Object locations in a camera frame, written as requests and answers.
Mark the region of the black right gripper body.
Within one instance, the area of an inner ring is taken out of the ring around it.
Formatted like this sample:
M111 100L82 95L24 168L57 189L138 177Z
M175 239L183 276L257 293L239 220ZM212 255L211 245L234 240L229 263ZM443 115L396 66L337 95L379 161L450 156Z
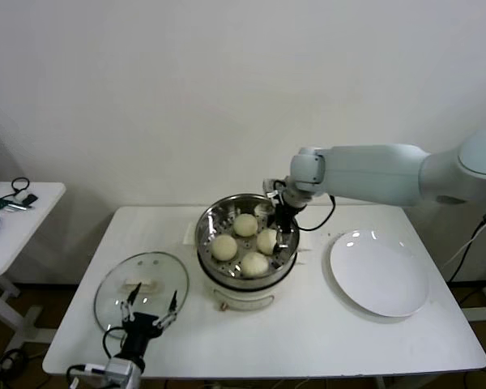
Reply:
M292 231L293 220L298 209L287 203L277 203L275 205L275 225L280 233L290 233Z

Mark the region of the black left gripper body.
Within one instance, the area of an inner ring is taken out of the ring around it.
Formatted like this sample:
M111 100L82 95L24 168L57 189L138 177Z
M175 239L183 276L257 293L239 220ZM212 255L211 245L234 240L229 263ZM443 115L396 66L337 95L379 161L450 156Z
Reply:
M135 312L134 319L127 319L122 326L126 333L121 347L121 357L124 359L142 359L149 342L163 333L159 317L151 314Z

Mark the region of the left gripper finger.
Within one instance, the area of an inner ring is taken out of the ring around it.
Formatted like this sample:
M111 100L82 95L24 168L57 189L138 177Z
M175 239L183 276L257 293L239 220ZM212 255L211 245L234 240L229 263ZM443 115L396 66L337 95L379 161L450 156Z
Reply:
M177 318L177 290L174 291L167 313L156 319L152 326L158 330L166 330Z
M138 282L134 289L129 293L127 299L121 301L120 303L120 310L121 310L121 322L128 323L133 322L135 320L135 310L134 310L134 303L139 295L139 291L142 287L142 283Z

